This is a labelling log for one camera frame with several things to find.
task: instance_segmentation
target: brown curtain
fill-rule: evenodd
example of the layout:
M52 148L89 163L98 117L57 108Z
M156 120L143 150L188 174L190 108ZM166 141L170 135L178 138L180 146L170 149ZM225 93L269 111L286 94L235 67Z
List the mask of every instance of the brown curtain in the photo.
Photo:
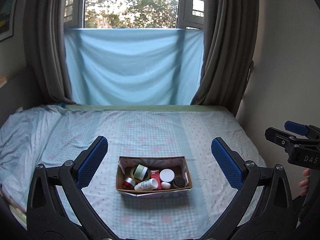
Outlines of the brown curtain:
M26 0L23 41L31 66L47 103L72 101L66 64L63 18L66 0Z
M257 37L259 0L204 0L204 58L191 104L238 111Z

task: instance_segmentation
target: window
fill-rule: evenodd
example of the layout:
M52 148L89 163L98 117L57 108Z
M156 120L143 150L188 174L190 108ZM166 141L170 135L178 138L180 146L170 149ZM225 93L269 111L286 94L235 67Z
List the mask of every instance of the window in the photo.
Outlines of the window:
M75 28L203 28L203 0L66 0Z
M202 29L204 0L180 0L178 28Z

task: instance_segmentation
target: red box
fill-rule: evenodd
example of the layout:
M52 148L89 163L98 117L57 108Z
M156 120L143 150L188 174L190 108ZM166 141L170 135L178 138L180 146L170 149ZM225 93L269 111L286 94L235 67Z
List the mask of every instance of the red box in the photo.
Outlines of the red box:
M150 171L150 178L151 179L156 179L156 181L158 182L158 187L157 190L161 190L161 180L160 180L160 173L159 170L157 171Z

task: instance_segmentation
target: white jar lid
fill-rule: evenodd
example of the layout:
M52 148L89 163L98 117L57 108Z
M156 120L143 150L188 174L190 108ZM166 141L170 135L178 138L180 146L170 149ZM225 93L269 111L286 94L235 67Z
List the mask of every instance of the white jar lid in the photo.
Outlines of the white jar lid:
M170 169L164 169L160 172L160 179L163 182L172 182L174 179L174 172Z

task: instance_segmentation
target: tree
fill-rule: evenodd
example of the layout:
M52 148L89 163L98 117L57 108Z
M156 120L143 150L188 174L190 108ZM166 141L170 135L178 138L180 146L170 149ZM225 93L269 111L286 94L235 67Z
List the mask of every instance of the tree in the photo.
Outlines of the tree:
M125 12L131 28L175 28L178 16L176 0L139 0Z
M86 0L85 27L175 28L177 14L176 0Z

